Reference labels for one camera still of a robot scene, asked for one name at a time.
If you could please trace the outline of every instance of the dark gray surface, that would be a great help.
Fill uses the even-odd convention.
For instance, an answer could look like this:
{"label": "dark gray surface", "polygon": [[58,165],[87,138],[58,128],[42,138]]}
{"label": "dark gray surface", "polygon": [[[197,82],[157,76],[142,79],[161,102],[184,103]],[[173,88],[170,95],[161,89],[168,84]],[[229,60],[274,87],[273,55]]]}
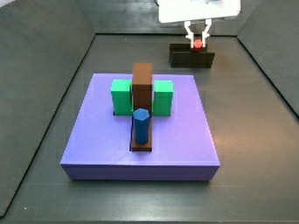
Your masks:
{"label": "dark gray surface", "polygon": [[94,35],[75,0],[18,0],[0,9],[0,216]]}
{"label": "dark gray surface", "polygon": [[299,1],[265,0],[238,35],[299,116]]}
{"label": "dark gray surface", "polygon": [[[210,38],[213,69],[172,69],[185,37],[98,36],[5,221],[298,221],[299,125],[237,38]],[[71,181],[62,154],[94,73],[194,74],[222,167],[210,183]]]}
{"label": "dark gray surface", "polygon": [[[160,22],[155,0],[78,0],[97,33],[165,33],[188,34],[184,24]],[[242,11],[234,21],[213,23],[212,35],[238,36],[240,30],[261,0],[242,0]],[[192,26],[202,34],[205,24]]]}

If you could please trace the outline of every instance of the brown block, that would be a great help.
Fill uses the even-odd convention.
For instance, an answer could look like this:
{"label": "brown block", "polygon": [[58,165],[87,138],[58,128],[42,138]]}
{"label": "brown block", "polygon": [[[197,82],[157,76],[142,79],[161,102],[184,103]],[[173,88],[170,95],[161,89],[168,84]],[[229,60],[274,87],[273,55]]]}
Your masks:
{"label": "brown block", "polygon": [[131,151],[153,151],[153,119],[150,121],[149,142],[143,145],[137,143],[135,125],[133,123]]}
{"label": "brown block", "polygon": [[133,99],[134,110],[147,109],[153,115],[153,92],[154,92],[154,77],[153,64],[134,64],[134,80],[133,80]]}
{"label": "brown block", "polygon": [[153,102],[153,92],[151,91],[135,91],[133,94],[134,103],[138,105],[146,105]]}
{"label": "brown block", "polygon": [[154,84],[154,68],[153,63],[135,63],[134,64],[134,80],[133,86],[153,86]]}

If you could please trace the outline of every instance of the block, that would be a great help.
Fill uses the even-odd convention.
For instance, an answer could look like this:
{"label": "block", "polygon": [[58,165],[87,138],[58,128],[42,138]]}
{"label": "block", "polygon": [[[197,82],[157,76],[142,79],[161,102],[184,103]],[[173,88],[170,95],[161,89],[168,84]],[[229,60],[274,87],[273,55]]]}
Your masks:
{"label": "block", "polygon": [[154,82],[154,116],[170,116],[173,112],[174,83],[170,80]]}
{"label": "block", "polygon": [[134,95],[133,95],[133,102],[135,103],[150,103],[153,102],[153,91],[135,91]]}
{"label": "block", "polygon": [[172,67],[212,68],[216,52],[209,52],[209,46],[198,52],[189,44],[170,44]]}
{"label": "block", "polygon": [[133,115],[131,80],[114,80],[111,85],[111,96],[114,102],[114,115]]}
{"label": "block", "polygon": [[135,126],[131,132],[131,144],[130,148],[131,151],[153,151],[154,148],[154,139],[153,139],[153,119],[150,120],[150,127],[149,127],[149,141],[146,144],[137,143],[137,135],[135,135]]}
{"label": "block", "polygon": [[193,75],[154,75],[173,81],[176,101],[172,116],[153,116],[151,153],[130,151],[133,116],[111,115],[114,79],[131,80],[133,74],[97,73],[91,79],[61,160],[70,178],[212,180],[221,161]]}
{"label": "block", "polygon": [[153,85],[153,64],[135,63],[133,80],[134,110],[139,108],[139,105],[146,105],[145,109],[150,111],[150,115],[153,115]]}
{"label": "block", "polygon": [[133,86],[137,89],[138,87],[141,88],[145,87],[145,89],[151,90],[154,80],[153,74],[154,74],[153,63],[135,63]]}

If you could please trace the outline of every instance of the black box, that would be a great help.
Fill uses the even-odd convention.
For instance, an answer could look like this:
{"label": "black box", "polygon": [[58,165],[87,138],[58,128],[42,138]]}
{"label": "black box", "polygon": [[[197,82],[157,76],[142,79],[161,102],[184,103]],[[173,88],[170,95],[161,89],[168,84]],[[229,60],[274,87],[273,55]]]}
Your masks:
{"label": "black box", "polygon": [[206,45],[200,51],[190,44],[170,44],[172,67],[212,68],[216,52],[209,52]]}

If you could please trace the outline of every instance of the red object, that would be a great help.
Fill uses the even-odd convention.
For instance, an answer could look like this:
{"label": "red object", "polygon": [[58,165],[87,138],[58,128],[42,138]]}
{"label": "red object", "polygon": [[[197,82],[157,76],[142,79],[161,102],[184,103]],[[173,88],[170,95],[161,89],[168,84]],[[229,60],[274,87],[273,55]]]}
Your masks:
{"label": "red object", "polygon": [[197,50],[202,49],[202,40],[201,39],[196,39],[196,41],[194,41],[194,48]]}

